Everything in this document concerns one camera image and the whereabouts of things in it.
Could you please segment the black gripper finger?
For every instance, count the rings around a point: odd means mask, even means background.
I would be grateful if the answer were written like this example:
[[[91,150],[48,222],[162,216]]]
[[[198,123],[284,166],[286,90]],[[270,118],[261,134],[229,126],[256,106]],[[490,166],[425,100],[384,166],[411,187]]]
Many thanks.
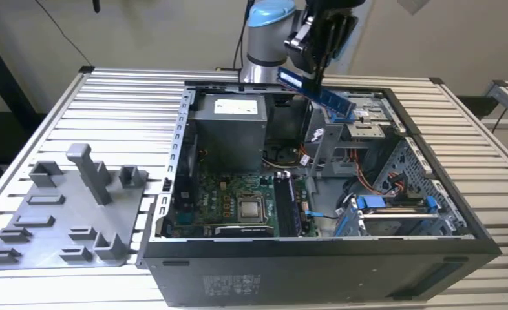
[[[337,39],[339,39],[337,46],[336,46],[336,49],[333,52],[333,58],[335,59],[340,58],[340,55],[344,51],[344,47],[345,47],[348,40],[353,34],[353,31],[355,31],[357,24],[359,24],[359,17],[355,15],[348,15],[345,20],[344,20],[344,23],[341,25],[341,28],[340,28],[340,33],[339,33],[339,37],[337,37]]]
[[[321,93],[324,71],[328,65],[325,21],[305,9],[297,27],[285,40],[288,56],[302,72],[302,87],[313,94]]]

